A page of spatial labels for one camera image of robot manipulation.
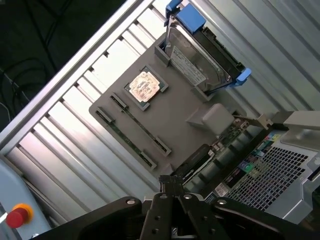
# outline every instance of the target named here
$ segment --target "corrugated metal wall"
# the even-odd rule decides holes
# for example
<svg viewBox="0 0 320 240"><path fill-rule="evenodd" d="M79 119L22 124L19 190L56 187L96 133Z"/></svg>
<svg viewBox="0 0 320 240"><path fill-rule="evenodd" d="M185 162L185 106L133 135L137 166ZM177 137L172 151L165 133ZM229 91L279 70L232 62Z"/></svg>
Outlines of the corrugated metal wall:
<svg viewBox="0 0 320 240"><path fill-rule="evenodd" d="M127 1L128 8L135 10L128 13L121 8L119 18L128 13L127 18L105 34L106 38L101 32L93 36L97 43L100 41L99 46L90 55L85 52L81 67L72 69L69 77L61 73L59 88L53 79L49 90L53 94L34 102L41 99L41 93L31 103L40 106L38 112L24 124L13 126L13 122L9 126L19 130L1 153L23 172L32 191L59 223L124 195L143 198L157 190L157 180L88 109L165 31L168 2ZM249 116L320 109L317 0L192 2L225 47L252 69L252 77L244 86L228 90Z"/></svg>
<svg viewBox="0 0 320 240"><path fill-rule="evenodd" d="M230 90L251 116L319 110L320 1L191 0L252 77Z"/></svg>

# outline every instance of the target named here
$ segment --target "screw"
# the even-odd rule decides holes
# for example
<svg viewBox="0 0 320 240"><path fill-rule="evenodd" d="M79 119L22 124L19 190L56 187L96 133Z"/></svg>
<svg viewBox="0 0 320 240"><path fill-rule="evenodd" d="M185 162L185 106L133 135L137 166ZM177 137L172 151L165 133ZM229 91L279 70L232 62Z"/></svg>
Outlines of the screw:
<svg viewBox="0 0 320 240"><path fill-rule="evenodd" d="M192 198L192 196L190 195L190 194L186 194L186 195L184 195L183 196L185 199L191 199Z"/></svg>
<svg viewBox="0 0 320 240"><path fill-rule="evenodd" d="M131 205L131 204L135 204L136 201L131 199L131 200L126 201L126 203Z"/></svg>
<svg viewBox="0 0 320 240"><path fill-rule="evenodd" d="M227 201L220 199L220 200L218 200L218 204L225 205L225 204L227 204Z"/></svg>

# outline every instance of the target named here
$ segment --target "sticker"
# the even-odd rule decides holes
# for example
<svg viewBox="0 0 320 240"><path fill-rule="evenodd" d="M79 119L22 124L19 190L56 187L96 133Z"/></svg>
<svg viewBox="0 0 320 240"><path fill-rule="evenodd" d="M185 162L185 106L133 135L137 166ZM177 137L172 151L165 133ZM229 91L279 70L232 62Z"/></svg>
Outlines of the sticker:
<svg viewBox="0 0 320 240"><path fill-rule="evenodd" d="M241 170L245 171L246 173L249 173L253 168L254 165L252 163L246 162L246 161L242 161L238 168L240 168Z"/></svg>
<svg viewBox="0 0 320 240"><path fill-rule="evenodd" d="M247 163L252 163L252 164L254 164L258 159L259 159L258 156L256 156L256 155L254 155L254 154L251 153L251 154L249 154L249 155L246 157L245 161L246 161Z"/></svg>
<svg viewBox="0 0 320 240"><path fill-rule="evenodd" d="M270 133L266 139L272 142L276 142L282 135L281 134L275 134L275 133Z"/></svg>
<svg viewBox="0 0 320 240"><path fill-rule="evenodd" d="M239 180L246 175L246 172L236 167L225 179L224 182L229 188L233 188Z"/></svg>
<svg viewBox="0 0 320 240"><path fill-rule="evenodd" d="M260 175L260 172L259 172L257 169L252 169L252 171L249 172L249 175L250 175L252 178L256 179L256 178Z"/></svg>
<svg viewBox="0 0 320 240"><path fill-rule="evenodd" d="M208 196L206 196L206 198L204 199L204 201L207 204L211 204L213 202L213 200L215 200L217 198L217 196L215 195L215 193L212 191L209 193Z"/></svg>
<svg viewBox="0 0 320 240"><path fill-rule="evenodd" d="M197 86L207 79L176 46L173 46L170 58L172 65L175 66L192 85Z"/></svg>
<svg viewBox="0 0 320 240"><path fill-rule="evenodd" d="M219 197L223 197L229 192L228 188L222 182L214 190Z"/></svg>
<svg viewBox="0 0 320 240"><path fill-rule="evenodd" d="M259 157L263 157L270 150L272 144L274 144L273 141L264 140L253 153Z"/></svg>
<svg viewBox="0 0 320 240"><path fill-rule="evenodd" d="M160 82L150 72L141 72L129 85L129 92L139 103L148 102L159 90Z"/></svg>

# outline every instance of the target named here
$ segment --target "gray plastic casing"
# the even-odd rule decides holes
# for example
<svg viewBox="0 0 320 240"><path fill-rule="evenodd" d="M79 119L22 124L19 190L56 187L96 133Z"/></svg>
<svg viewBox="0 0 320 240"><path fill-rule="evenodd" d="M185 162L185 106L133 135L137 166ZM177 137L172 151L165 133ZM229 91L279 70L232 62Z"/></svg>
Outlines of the gray plastic casing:
<svg viewBox="0 0 320 240"><path fill-rule="evenodd" d="M187 119L195 112L205 113L214 104L221 103L230 113L237 111L240 115L246 115L241 106L225 90L218 91L207 102L203 102L195 95L188 80L170 65L170 58L160 49L159 46L164 39L165 34L147 49L89 109L91 115L156 177L168 166L171 166L172 170L179 167L202 144L212 144L216 140L216 136L209 129L192 126L187 122ZM154 71L152 74L162 78L168 86L165 91L159 91L149 101L149 106L142 110L136 102L128 97L128 92L126 93L124 87L134 80L144 67L151 68ZM114 94L127 105L130 113L154 137L160 139L171 150L170 154L165 156L161 153L152 139L126 113L120 110L110 98ZM102 108L113 119L113 123L121 132L156 163L156 168L150 168L96 114L99 108Z"/></svg>

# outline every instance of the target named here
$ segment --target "hard drive label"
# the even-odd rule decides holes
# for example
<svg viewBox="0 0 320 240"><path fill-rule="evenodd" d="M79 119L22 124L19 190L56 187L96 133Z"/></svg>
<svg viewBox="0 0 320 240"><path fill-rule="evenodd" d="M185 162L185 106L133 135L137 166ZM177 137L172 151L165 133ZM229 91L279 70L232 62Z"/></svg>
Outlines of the hard drive label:
<svg viewBox="0 0 320 240"><path fill-rule="evenodd" d="M222 182L214 190L219 197L223 197L229 192L228 188Z"/></svg>
<svg viewBox="0 0 320 240"><path fill-rule="evenodd" d="M176 46L173 46L170 58L172 65L176 67L192 85L197 86L206 80L206 77Z"/></svg>
<svg viewBox="0 0 320 240"><path fill-rule="evenodd" d="M209 193L208 196L206 196L206 198L204 199L204 201L207 204L211 204L213 202L213 200L215 200L217 198L217 195L215 195L215 193L212 191Z"/></svg>

